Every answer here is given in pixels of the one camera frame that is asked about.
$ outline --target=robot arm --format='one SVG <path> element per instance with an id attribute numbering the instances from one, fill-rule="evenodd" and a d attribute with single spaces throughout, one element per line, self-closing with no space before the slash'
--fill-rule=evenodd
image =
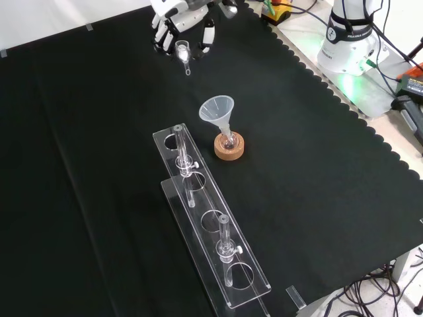
<path id="1" fill-rule="evenodd" d="M 227 18 L 235 16 L 237 5 L 234 0 L 216 1 L 219 1 L 219 7 Z M 156 50 L 171 54 L 179 34 L 204 20 L 203 38 L 194 58 L 208 53 L 215 36 L 214 21 L 208 16 L 209 8 L 214 4 L 214 0 L 151 0 L 156 13 L 151 23 L 155 31 L 153 43 Z"/>

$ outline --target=black tablecloth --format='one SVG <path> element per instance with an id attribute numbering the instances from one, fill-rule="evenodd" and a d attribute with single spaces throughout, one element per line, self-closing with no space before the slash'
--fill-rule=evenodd
<path id="1" fill-rule="evenodd" d="M 295 313 L 290 285 L 310 303 L 423 242 L 416 173 L 246 4 L 212 17 L 189 77 L 153 51 L 151 8 L 0 60 L 2 315 L 212 315 L 152 138 L 182 122 L 272 286 L 272 316 Z M 215 157 L 218 131 L 198 117 L 218 94 L 235 100 L 236 162 Z"/>

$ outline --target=scalloped edge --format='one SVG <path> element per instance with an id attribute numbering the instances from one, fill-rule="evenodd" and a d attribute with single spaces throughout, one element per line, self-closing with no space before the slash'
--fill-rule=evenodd
<path id="1" fill-rule="evenodd" d="M 249 3 L 247 3 L 246 0 L 239 0 L 239 2 L 241 2 L 240 5 L 242 5 L 243 7 L 246 7 L 247 11 L 249 11 L 250 13 L 252 13 L 253 15 L 257 16 L 258 18 L 260 18 L 260 16 L 255 13 L 254 9 L 252 7 L 250 7 Z M 348 115 L 349 116 L 354 116 L 354 119 L 359 120 L 360 123 L 363 123 L 363 128 L 366 129 L 372 136 L 374 136 L 377 139 L 377 142 L 380 142 L 382 144 L 382 147 L 384 148 L 385 151 L 387 151 L 387 153 L 389 155 L 393 155 L 395 156 L 395 158 L 398 160 L 399 162 L 399 166 L 401 166 L 401 168 L 403 168 L 404 170 L 406 170 L 406 172 L 408 172 L 412 178 L 416 179 L 419 181 L 419 183 L 421 183 L 421 181 L 423 180 L 423 175 L 422 177 L 420 177 L 419 173 L 415 170 L 412 170 L 409 166 L 409 164 L 405 161 L 401 159 L 400 154 L 398 154 L 398 152 L 393 151 L 392 150 L 392 145 L 389 144 L 388 142 L 385 142 L 385 139 L 383 138 L 382 135 L 376 133 L 376 130 L 368 125 L 368 122 L 365 120 L 365 118 L 367 118 L 366 115 L 362 114 L 359 112 L 358 108 L 356 105 L 354 105 L 352 102 L 348 101 L 348 103 L 351 104 L 351 106 L 345 102 L 341 96 L 338 95 L 337 91 L 344 97 L 347 98 L 344 93 L 339 90 L 338 87 L 336 87 L 334 85 L 334 83 L 332 81 L 330 81 L 326 76 L 324 76 L 322 74 L 322 76 L 320 76 L 316 70 L 314 70 L 312 67 L 308 66 L 308 64 L 306 64 L 303 60 L 301 56 L 298 56 L 295 53 L 295 50 L 293 50 L 291 47 L 289 47 L 287 44 L 285 44 L 283 42 L 283 40 L 278 37 L 278 35 L 274 32 L 274 29 L 268 25 L 266 27 L 266 31 L 265 32 L 270 32 L 272 33 L 274 36 L 274 38 L 279 41 L 281 49 L 283 50 L 287 50 L 289 52 L 290 55 L 294 56 L 294 58 L 296 59 L 296 61 L 298 62 L 298 64 L 300 65 L 300 67 L 302 67 L 303 69 L 306 70 L 307 73 L 309 73 L 310 75 L 312 75 L 313 78 L 317 79 L 319 84 L 324 87 L 327 91 L 329 91 L 331 93 L 331 97 L 334 98 L 337 102 L 340 103 L 340 105 L 343 107 L 344 110 L 348 111 Z"/>

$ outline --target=black cable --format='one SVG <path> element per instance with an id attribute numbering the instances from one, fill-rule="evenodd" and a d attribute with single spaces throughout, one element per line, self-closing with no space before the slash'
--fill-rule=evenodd
<path id="1" fill-rule="evenodd" d="M 388 278 L 389 278 L 389 285 L 392 286 L 393 281 L 392 281 L 392 278 L 391 278 L 391 272 L 389 271 L 389 268 L 387 270 L 387 273 L 388 273 Z M 393 317 L 395 317 L 395 313 L 397 313 L 397 317 L 399 317 L 397 297 L 395 296 L 394 288 L 393 287 L 392 287 L 392 293 L 393 293 L 394 305 L 395 305 Z"/>
<path id="2" fill-rule="evenodd" d="M 346 312 L 341 313 L 338 317 L 347 317 L 347 316 L 357 316 L 357 317 L 366 317 L 355 310 L 348 310 Z"/>
<path id="3" fill-rule="evenodd" d="M 374 315 L 371 313 L 370 309 L 367 306 L 374 304 L 375 302 L 380 300 L 383 296 L 387 295 L 387 296 L 390 296 L 390 297 L 394 297 L 394 299 L 395 299 L 394 300 L 394 303 L 395 303 L 394 317 L 395 316 L 398 317 L 398 314 L 397 314 L 397 311 L 398 311 L 397 297 L 399 297 L 401 295 L 401 290 L 400 290 L 398 284 L 396 282 L 394 282 L 391 278 L 393 268 L 394 268 L 393 265 L 386 264 L 385 266 L 383 266 L 381 268 L 382 271 L 377 272 L 377 273 L 369 273 L 369 274 L 365 275 L 364 277 L 362 277 L 360 280 L 355 281 L 352 284 L 350 284 L 349 286 L 345 287 L 344 292 L 341 293 L 340 295 L 338 295 L 335 299 L 339 298 L 342 295 L 345 295 L 347 297 L 347 299 L 350 300 L 350 302 L 352 302 L 355 305 L 358 305 L 360 311 L 356 312 L 356 311 L 353 311 L 353 310 L 349 310 L 347 312 L 343 312 L 339 316 L 340 317 L 346 317 L 346 316 L 374 317 Z M 388 280 L 388 282 L 389 282 L 388 287 L 386 289 L 384 289 L 382 287 L 382 285 L 380 285 L 380 283 L 378 282 L 378 279 Z M 375 283 L 375 286 L 382 292 L 382 294 L 374 300 L 371 300 L 369 302 L 364 302 L 362 295 L 361 295 L 361 287 L 362 287 L 362 283 L 364 281 L 373 281 Z M 333 299 L 332 301 L 329 302 L 324 317 L 328 317 L 329 312 L 332 308 L 332 303 L 335 299 Z"/>
<path id="4" fill-rule="evenodd" d="M 385 23 L 383 23 L 382 32 L 385 33 L 386 22 L 388 22 L 389 11 L 391 11 L 391 0 L 388 0 L 388 11 L 386 12 Z"/>
<path id="5" fill-rule="evenodd" d="M 419 270 L 417 271 L 417 273 L 416 273 L 416 274 L 414 274 L 414 276 L 412 277 L 412 279 L 408 282 L 408 284 L 406 285 L 406 287 L 404 287 L 404 289 L 403 289 L 403 293 L 402 293 L 402 294 L 401 294 L 401 296 L 399 297 L 399 300 L 398 300 L 398 303 L 397 303 L 397 304 L 399 304 L 399 302 L 400 302 L 400 300 L 402 299 L 402 297 L 403 297 L 403 295 L 404 295 L 405 291 L 407 290 L 408 286 L 410 286 L 410 284 L 414 281 L 414 279 L 417 277 L 417 275 L 418 275 L 421 271 L 423 271 L 423 269 L 419 269 Z"/>
<path id="6" fill-rule="evenodd" d="M 346 17 L 346 11 L 345 11 L 345 0 L 342 0 L 342 10 L 344 11 L 344 18 L 346 20 L 346 22 L 348 23 L 348 26 L 350 27 L 350 32 L 352 34 L 354 34 L 354 30 L 352 28 L 351 22 L 347 19 Z"/>
<path id="7" fill-rule="evenodd" d="M 389 16 L 389 11 L 390 11 L 390 10 L 391 10 L 391 0 L 389 0 L 389 2 L 388 2 L 388 11 L 387 11 L 387 14 L 386 14 L 386 17 L 385 17 L 385 23 L 383 24 L 383 33 L 385 33 L 386 22 L 388 21 L 388 16 Z M 380 54 L 380 52 L 381 52 L 381 46 L 382 46 L 382 41 L 381 41 L 380 36 L 378 36 L 378 38 L 379 38 L 379 52 L 377 53 L 377 57 L 379 57 L 379 54 Z M 380 68 L 379 68 L 378 58 L 376 58 L 376 66 L 377 66 L 377 70 L 380 72 L 380 74 L 381 74 L 382 76 L 385 76 L 385 78 L 388 78 L 388 79 L 390 79 L 390 80 L 392 80 L 392 81 L 397 81 L 396 79 L 391 78 L 391 77 L 389 77 L 389 76 L 386 76 L 384 73 L 382 73 L 382 72 L 381 72 L 381 70 L 380 70 Z"/>
<path id="8" fill-rule="evenodd" d="M 377 38 L 379 39 L 379 50 L 377 51 L 377 56 L 376 56 L 376 68 L 377 70 L 380 72 L 383 81 L 385 81 L 385 84 L 387 85 L 387 87 L 389 88 L 389 90 L 391 91 L 392 95 L 395 97 L 395 91 L 391 88 L 391 86 L 388 84 L 386 78 L 389 78 L 391 80 L 395 80 L 392 79 L 388 76 L 386 76 L 384 73 L 382 73 L 381 69 L 379 68 L 379 54 L 381 53 L 381 46 L 382 46 L 382 41 L 381 41 L 381 37 L 379 35 L 377 35 Z"/>
<path id="9" fill-rule="evenodd" d="M 333 299 L 330 300 L 330 302 L 328 303 L 328 307 L 326 308 L 325 315 L 323 315 L 323 317 L 329 316 L 330 310 L 332 309 L 332 303 L 339 299 L 343 294 L 345 294 L 344 291 L 342 291 L 339 295 L 336 295 Z"/>
<path id="10" fill-rule="evenodd" d="M 313 2 L 313 4 L 308 7 L 305 11 L 310 11 L 317 3 L 317 0 L 315 0 L 315 2 Z M 305 13 L 305 11 L 300 11 L 300 12 L 291 12 L 292 15 L 302 15 L 303 13 Z"/>
<path id="11" fill-rule="evenodd" d="M 277 6 L 277 5 L 283 5 L 283 6 L 285 6 L 285 7 L 291 7 L 291 8 L 294 8 L 294 9 L 297 9 L 297 10 L 300 10 L 300 11 L 303 11 L 304 13 L 308 13 L 309 15 L 311 15 L 312 17 L 315 17 L 317 20 L 319 20 L 320 22 L 322 22 L 324 25 L 326 25 L 326 27 L 328 26 L 328 24 L 324 21 L 324 20 L 322 20 L 321 18 L 319 18 L 317 15 L 315 15 L 314 13 L 311 13 L 308 9 L 303 9 L 303 8 L 300 8 L 300 7 L 296 7 L 295 5 L 286 5 L 285 3 L 272 3 L 272 5 L 275 5 L 275 6 Z"/>
<path id="12" fill-rule="evenodd" d="M 368 21 L 372 21 L 372 19 L 369 16 L 369 13 L 367 12 L 367 8 L 365 6 L 366 0 L 363 0 L 363 8 L 364 8 L 364 17 L 366 19 L 368 19 Z M 376 33 L 378 33 L 378 35 L 380 35 L 380 37 L 382 37 L 382 39 L 384 39 L 390 46 L 392 46 L 392 48 L 394 50 L 396 50 L 399 55 L 401 55 L 401 57 L 407 61 L 407 62 L 411 62 L 413 64 L 415 64 L 415 66 L 417 66 L 417 68 L 419 68 L 421 71 L 423 71 L 423 67 L 421 67 L 419 64 L 417 64 L 412 58 L 409 58 L 409 56 L 405 55 L 402 51 L 400 51 L 400 49 L 398 49 L 398 47 L 396 47 L 391 41 L 390 39 L 388 39 L 386 37 L 386 35 L 384 35 L 384 33 L 382 33 L 382 31 L 380 31 L 380 29 L 377 27 L 376 24 L 374 24 L 373 22 L 371 22 L 371 27 L 375 30 Z"/>
<path id="13" fill-rule="evenodd" d="M 383 0 L 382 0 L 382 2 L 381 2 L 381 7 L 380 7 L 380 8 L 378 8 L 378 10 L 376 10 L 374 13 L 376 13 L 377 11 L 380 11 L 382 8 L 383 8 Z"/>

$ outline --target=clear acrylic rack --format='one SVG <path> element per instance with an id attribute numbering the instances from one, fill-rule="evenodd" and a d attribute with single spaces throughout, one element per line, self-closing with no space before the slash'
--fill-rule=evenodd
<path id="1" fill-rule="evenodd" d="M 196 269 L 219 317 L 270 316 L 270 284 L 188 129 L 153 134 L 171 176 L 161 183 Z"/>

